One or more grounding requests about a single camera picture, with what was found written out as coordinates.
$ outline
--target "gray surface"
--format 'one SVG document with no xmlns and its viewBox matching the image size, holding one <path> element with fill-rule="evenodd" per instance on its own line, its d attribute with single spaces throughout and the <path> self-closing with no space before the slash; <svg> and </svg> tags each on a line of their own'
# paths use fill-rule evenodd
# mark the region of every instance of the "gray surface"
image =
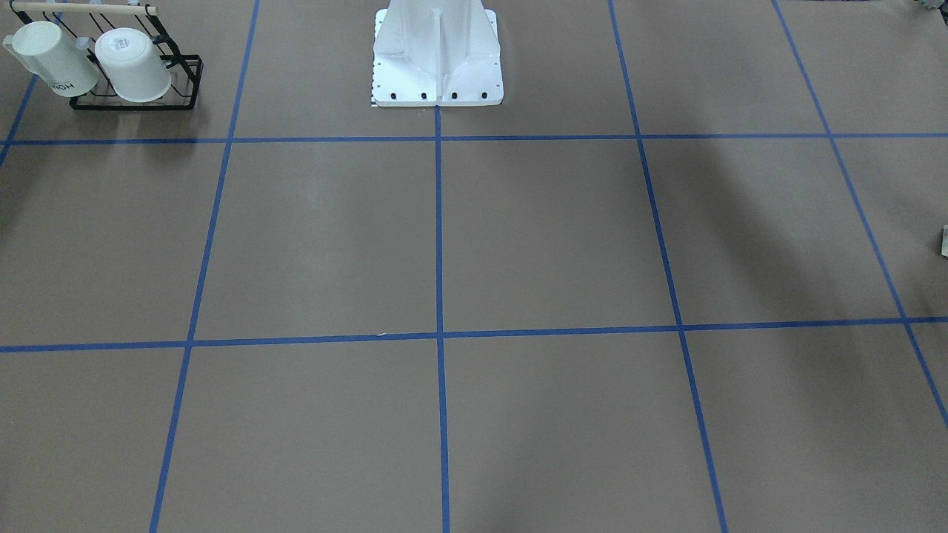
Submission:
<svg viewBox="0 0 948 533">
<path fill-rule="evenodd" d="M 162 531 L 436 531 L 434 342 L 196 350 Z"/>
<path fill-rule="evenodd" d="M 948 131 L 948 32 L 914 4 L 781 2 L 834 132 Z"/>
<path fill-rule="evenodd" d="M 452 531 L 717 531 L 678 336 L 452 340 Z"/>
<path fill-rule="evenodd" d="M 830 144 L 647 144 L 686 322 L 896 313 Z"/>
<path fill-rule="evenodd" d="M 431 143 L 235 147 L 198 338 L 434 329 L 433 161 Z"/>
<path fill-rule="evenodd" d="M 674 322 L 634 142 L 450 142 L 444 180 L 447 329 Z"/>
<path fill-rule="evenodd" d="M 143 532 L 158 503 L 158 533 L 435 533 L 443 482 L 459 533 L 721 531 L 653 202 L 689 328 L 899 318 L 830 141 L 779 136 L 824 132 L 770 2 L 614 0 L 643 131 L 717 137 L 645 140 L 647 175 L 634 139 L 226 145 L 254 2 L 156 3 L 208 61 L 198 109 L 39 86 L 18 138 L 46 145 L 0 166 L 2 531 Z M 432 136 L 430 109 L 368 105 L 386 4 L 261 2 L 236 134 Z M 906 313 L 944 321 L 948 30 L 909 0 L 779 5 L 832 129 L 883 135 L 838 144 Z M 633 131 L 607 0 L 486 6 L 507 98 L 445 135 Z M 0 52 L 0 138 L 28 80 Z M 948 530 L 902 325 L 804 324 L 684 336 L 729 530 Z M 577 329 L 613 326 L 665 333 Z M 912 327 L 948 395 L 948 329 Z"/>
<path fill-rule="evenodd" d="M 616 16 L 643 133 L 823 131 L 770 2 L 627 0 Z"/>
<path fill-rule="evenodd" d="M 180 350 L 0 355 L 0 530 L 147 531 Z"/>
<path fill-rule="evenodd" d="M 948 432 L 900 326 L 689 339 L 734 531 L 944 531 Z"/>
<path fill-rule="evenodd" d="M 905 312 L 948 314 L 948 209 L 933 193 L 945 188 L 944 139 L 842 139 L 840 149 Z"/>
<path fill-rule="evenodd" d="M 0 168 L 0 342 L 186 337 L 221 152 L 14 146 Z"/>
</svg>

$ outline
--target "white base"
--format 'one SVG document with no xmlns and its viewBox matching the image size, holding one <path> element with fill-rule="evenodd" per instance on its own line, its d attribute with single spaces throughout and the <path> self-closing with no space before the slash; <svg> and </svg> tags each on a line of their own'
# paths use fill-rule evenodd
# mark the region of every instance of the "white base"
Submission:
<svg viewBox="0 0 948 533">
<path fill-rule="evenodd" d="M 497 13 L 484 10 L 497 35 Z M 375 14 L 375 37 L 387 9 Z M 470 60 L 447 76 L 444 94 L 438 94 L 435 75 L 375 55 L 372 69 L 372 105 L 378 107 L 432 107 L 435 105 L 497 105 L 503 101 L 500 58 Z"/>
</svg>

